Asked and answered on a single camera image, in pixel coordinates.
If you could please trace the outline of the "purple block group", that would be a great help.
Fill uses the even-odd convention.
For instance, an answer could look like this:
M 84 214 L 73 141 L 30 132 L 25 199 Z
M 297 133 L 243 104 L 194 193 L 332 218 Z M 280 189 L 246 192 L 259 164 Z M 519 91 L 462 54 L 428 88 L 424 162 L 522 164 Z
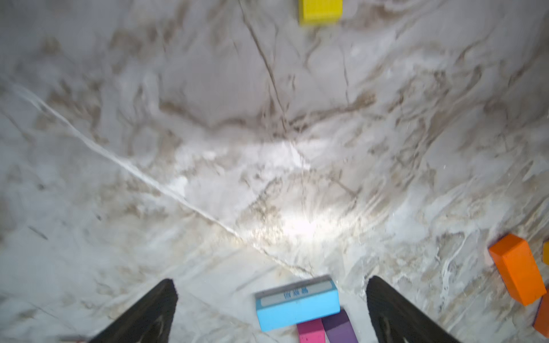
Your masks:
M 358 343 L 357 335 L 344 309 L 337 314 L 323 317 L 322 323 L 330 343 Z

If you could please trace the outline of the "magenta block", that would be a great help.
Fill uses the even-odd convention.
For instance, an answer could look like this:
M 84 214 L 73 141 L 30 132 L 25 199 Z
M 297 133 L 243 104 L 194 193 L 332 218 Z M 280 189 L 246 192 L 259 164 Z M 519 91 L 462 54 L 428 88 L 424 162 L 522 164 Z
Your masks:
M 325 329 L 321 319 L 297 325 L 299 343 L 326 343 Z

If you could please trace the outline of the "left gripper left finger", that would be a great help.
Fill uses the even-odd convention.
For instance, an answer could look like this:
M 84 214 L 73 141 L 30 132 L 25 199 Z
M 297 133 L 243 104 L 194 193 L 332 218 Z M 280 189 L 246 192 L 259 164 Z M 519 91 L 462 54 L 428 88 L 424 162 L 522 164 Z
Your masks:
M 178 295 L 164 279 L 90 342 L 168 342 Z

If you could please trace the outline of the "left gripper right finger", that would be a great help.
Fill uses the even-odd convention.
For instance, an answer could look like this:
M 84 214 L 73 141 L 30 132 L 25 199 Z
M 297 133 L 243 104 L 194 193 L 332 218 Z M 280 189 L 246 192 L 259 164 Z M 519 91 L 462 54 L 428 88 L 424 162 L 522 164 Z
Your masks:
M 378 276 L 369 279 L 366 296 L 379 342 L 459 342 Z

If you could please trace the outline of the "yellow long block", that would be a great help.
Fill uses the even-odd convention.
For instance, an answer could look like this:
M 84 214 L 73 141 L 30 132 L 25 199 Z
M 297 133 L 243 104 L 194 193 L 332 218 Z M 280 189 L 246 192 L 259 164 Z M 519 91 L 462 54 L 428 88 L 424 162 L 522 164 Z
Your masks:
M 343 15 L 343 0 L 299 0 L 301 25 L 331 24 Z

